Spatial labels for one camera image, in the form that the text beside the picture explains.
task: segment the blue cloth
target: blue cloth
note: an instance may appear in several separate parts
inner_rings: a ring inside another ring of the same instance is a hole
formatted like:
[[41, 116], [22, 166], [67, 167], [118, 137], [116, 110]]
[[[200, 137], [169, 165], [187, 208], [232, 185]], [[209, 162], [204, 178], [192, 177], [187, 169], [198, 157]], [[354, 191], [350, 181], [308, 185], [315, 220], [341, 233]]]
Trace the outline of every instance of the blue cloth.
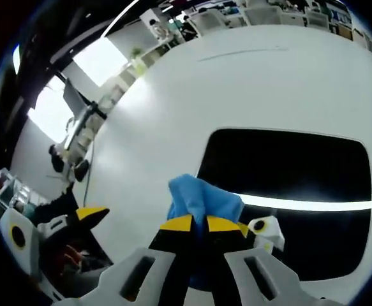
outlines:
[[167, 219], [191, 214], [197, 225], [197, 235], [200, 237], [206, 215], [215, 215], [237, 223], [244, 206], [241, 198], [236, 194], [210, 185], [190, 174], [172, 179], [168, 187], [173, 202]]

